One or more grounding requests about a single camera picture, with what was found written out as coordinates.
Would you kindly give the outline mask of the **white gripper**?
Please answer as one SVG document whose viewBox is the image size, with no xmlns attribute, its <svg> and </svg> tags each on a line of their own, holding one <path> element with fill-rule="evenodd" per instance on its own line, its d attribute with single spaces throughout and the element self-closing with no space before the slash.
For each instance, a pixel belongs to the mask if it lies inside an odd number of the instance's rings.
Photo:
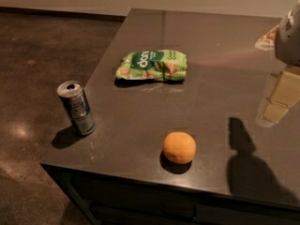
<svg viewBox="0 0 300 225">
<path fill-rule="evenodd" d="M 255 47 L 263 51 L 275 49 L 276 58 L 287 65 L 278 74 L 272 73 L 265 85 L 256 122 L 271 128 L 300 100 L 300 0 L 287 15 L 260 37 Z"/>
</svg>

